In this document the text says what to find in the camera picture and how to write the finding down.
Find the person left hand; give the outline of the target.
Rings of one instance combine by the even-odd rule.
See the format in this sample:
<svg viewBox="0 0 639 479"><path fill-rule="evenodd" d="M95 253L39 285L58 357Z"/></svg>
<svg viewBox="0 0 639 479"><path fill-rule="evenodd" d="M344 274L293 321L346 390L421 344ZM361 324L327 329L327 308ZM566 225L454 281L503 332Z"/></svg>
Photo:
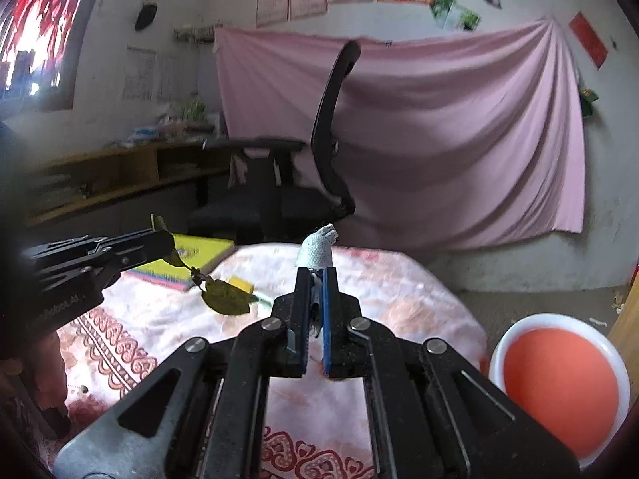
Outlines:
<svg viewBox="0 0 639 479"><path fill-rule="evenodd" d="M61 439L69 433L67 376L56 331L23 355L1 361L1 395L15 397L44 438Z"/></svg>

